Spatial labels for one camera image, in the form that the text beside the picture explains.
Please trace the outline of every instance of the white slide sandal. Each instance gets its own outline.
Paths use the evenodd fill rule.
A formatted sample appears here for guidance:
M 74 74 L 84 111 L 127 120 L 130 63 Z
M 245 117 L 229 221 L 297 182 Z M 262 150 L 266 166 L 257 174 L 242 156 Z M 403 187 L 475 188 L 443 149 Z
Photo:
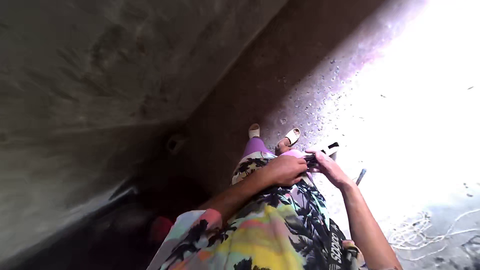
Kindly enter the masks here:
M 248 128 L 248 138 L 253 138 L 253 137 L 260 137 L 260 125 L 259 124 L 252 124 Z
M 287 145 L 287 147 L 292 146 L 294 143 L 296 143 L 299 138 L 300 138 L 300 129 L 294 128 L 290 130 L 287 135 L 285 135 L 285 138 L 287 138 L 290 141 L 290 145 Z

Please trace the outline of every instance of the floral shirt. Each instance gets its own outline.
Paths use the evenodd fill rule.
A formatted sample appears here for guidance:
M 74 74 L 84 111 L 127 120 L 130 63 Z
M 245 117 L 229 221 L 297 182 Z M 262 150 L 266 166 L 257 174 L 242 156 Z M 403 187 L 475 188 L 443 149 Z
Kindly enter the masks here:
M 275 158 L 255 152 L 236 168 L 232 184 Z M 292 187 L 255 195 L 227 224 L 214 209 L 180 215 L 147 270 L 363 269 L 359 250 L 329 218 L 309 175 Z

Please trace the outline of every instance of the person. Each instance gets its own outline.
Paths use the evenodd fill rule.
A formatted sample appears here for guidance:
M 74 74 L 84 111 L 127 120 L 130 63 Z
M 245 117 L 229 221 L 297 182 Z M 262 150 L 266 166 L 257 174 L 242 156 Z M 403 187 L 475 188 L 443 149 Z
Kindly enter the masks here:
M 278 143 L 278 156 L 259 136 L 252 125 L 230 188 L 178 216 L 148 270 L 402 269 L 359 188 L 333 159 L 308 149 L 318 161 L 308 169 L 291 148 L 298 129 Z M 340 189 L 353 241 L 329 218 L 307 170 Z

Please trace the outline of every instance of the stain on wall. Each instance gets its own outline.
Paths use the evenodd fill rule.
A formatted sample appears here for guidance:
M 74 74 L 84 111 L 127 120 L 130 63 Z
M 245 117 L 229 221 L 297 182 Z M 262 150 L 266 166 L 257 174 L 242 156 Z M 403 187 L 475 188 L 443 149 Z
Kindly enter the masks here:
M 1 2 L 0 261 L 105 203 L 286 1 Z

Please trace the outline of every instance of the purple leggings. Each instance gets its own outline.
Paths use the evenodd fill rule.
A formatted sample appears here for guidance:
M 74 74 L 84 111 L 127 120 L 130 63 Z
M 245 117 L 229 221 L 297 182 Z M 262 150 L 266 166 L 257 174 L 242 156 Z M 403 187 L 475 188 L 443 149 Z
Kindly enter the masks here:
M 242 158 L 244 158 L 244 157 L 246 157 L 246 156 L 248 156 L 248 155 L 250 155 L 254 152 L 259 152 L 259 151 L 267 152 L 267 153 L 272 154 L 272 152 L 270 152 L 265 147 L 264 141 L 261 138 L 253 137 L 248 141 L 247 146 L 245 147 L 245 151 L 243 152 Z M 281 156 L 283 156 L 283 155 L 294 156 L 294 157 L 297 157 L 297 158 L 303 157 L 301 152 L 298 151 L 297 149 L 292 149 L 290 151 L 287 151 L 287 152 L 281 154 Z

